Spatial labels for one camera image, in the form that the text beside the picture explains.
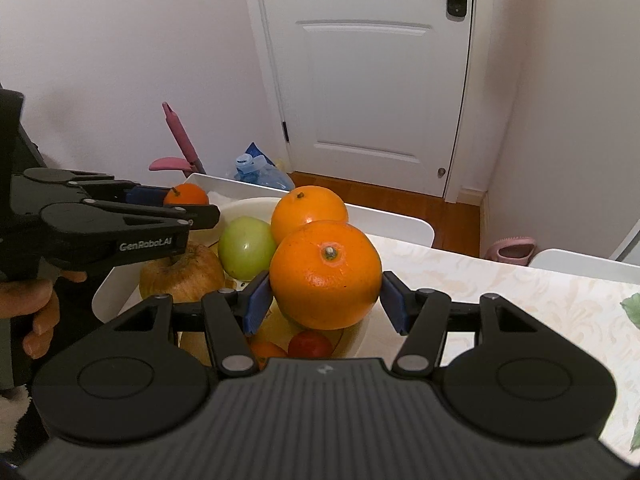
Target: finger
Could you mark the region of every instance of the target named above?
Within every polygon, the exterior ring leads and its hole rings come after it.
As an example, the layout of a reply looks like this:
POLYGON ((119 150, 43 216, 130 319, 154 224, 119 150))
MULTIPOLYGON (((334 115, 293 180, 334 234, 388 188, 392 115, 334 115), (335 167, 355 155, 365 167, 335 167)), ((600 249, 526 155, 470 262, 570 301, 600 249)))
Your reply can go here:
POLYGON ((60 272, 60 276, 74 283, 82 283, 86 280, 86 272, 79 272, 78 270, 63 270, 60 272))
POLYGON ((53 339, 53 329, 40 335, 31 332, 22 340, 22 348, 32 359, 39 359, 49 351, 51 339, 53 339))
POLYGON ((49 303, 37 311, 33 317, 33 331, 37 335, 48 332, 60 322, 60 301, 56 291, 53 291, 49 303))
POLYGON ((49 303, 51 280, 0 283, 0 318, 32 314, 49 303))

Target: green apple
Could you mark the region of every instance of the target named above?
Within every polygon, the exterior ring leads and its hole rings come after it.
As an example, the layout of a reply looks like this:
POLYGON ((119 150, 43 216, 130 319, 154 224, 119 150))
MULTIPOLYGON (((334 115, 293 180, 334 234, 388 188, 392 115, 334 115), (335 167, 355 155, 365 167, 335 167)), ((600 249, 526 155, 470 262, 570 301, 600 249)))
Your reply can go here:
POLYGON ((268 270, 276 242, 267 222, 241 216, 226 227, 218 243, 218 256, 225 272, 248 282, 261 270, 268 270))

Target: door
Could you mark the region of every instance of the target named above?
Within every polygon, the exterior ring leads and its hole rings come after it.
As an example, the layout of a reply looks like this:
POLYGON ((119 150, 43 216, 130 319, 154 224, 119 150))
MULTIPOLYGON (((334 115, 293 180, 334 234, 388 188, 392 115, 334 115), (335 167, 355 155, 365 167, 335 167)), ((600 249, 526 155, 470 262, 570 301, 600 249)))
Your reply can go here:
POLYGON ((293 168, 442 196, 471 0, 263 1, 293 168))

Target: plastic bottle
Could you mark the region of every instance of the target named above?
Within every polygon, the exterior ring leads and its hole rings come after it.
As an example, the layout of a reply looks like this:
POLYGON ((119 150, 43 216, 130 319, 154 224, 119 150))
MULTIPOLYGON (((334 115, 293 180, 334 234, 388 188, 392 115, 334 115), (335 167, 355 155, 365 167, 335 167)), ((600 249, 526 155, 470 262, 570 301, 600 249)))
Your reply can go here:
POLYGON ((240 182, 284 191, 291 191, 296 187, 289 175, 269 164, 264 155, 251 156, 249 153, 243 153, 236 158, 236 170, 238 172, 234 179, 240 182))

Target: baseboard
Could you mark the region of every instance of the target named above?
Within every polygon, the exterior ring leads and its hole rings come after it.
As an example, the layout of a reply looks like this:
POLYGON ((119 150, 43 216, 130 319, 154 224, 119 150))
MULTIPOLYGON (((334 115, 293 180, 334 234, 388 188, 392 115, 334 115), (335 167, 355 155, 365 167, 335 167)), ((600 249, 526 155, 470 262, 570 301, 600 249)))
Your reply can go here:
POLYGON ((457 202, 479 206, 483 198, 484 198, 484 191, 478 191, 475 189, 465 189, 463 187, 458 193, 457 202))
POLYGON ((486 254, 489 248, 488 242, 489 232, 489 193, 486 192, 480 202, 480 257, 486 254))

